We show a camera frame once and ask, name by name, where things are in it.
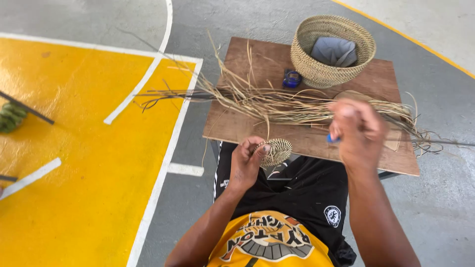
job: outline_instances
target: person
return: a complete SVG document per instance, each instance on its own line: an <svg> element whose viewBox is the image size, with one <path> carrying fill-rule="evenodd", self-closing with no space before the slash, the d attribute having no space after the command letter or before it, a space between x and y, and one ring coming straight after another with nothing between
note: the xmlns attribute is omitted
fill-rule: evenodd
<svg viewBox="0 0 475 267"><path fill-rule="evenodd" d="M292 178L281 190L259 168L269 145L252 153L262 138L222 143L215 201L165 266L350 266L356 256L342 236L348 195L366 266L420 266L378 178L386 123L367 102L342 99L329 109L342 164L301 156L278 174Z"/></svg>

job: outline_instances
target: gray cloth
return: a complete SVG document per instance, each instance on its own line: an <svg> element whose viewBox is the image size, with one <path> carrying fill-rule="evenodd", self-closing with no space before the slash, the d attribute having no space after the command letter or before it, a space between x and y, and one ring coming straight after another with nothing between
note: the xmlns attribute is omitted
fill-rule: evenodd
<svg viewBox="0 0 475 267"><path fill-rule="evenodd" d="M357 59L354 42L334 37L319 37L310 56L334 67L348 67Z"/></svg>

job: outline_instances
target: blue tape measure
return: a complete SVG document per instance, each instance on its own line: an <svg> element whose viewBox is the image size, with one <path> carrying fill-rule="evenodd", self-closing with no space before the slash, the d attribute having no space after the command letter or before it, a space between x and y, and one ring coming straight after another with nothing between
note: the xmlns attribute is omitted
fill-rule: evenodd
<svg viewBox="0 0 475 267"><path fill-rule="evenodd" d="M284 81L282 83L285 87L295 88L302 81L302 76L294 70L286 69L284 72Z"/></svg>

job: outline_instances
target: fingernail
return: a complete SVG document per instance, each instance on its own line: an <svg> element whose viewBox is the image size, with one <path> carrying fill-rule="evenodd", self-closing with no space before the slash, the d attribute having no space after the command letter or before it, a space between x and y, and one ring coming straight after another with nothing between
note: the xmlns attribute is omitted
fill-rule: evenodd
<svg viewBox="0 0 475 267"><path fill-rule="evenodd" d="M342 109L342 115L345 117L353 117L355 114L355 109L349 106L346 106Z"/></svg>

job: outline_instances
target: green object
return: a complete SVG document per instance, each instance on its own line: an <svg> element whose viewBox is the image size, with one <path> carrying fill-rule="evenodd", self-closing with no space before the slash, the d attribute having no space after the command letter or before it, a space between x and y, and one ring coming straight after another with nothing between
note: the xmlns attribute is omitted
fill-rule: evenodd
<svg viewBox="0 0 475 267"><path fill-rule="evenodd" d="M0 110L0 132L11 133L27 116L27 112L21 106L12 102L5 103Z"/></svg>

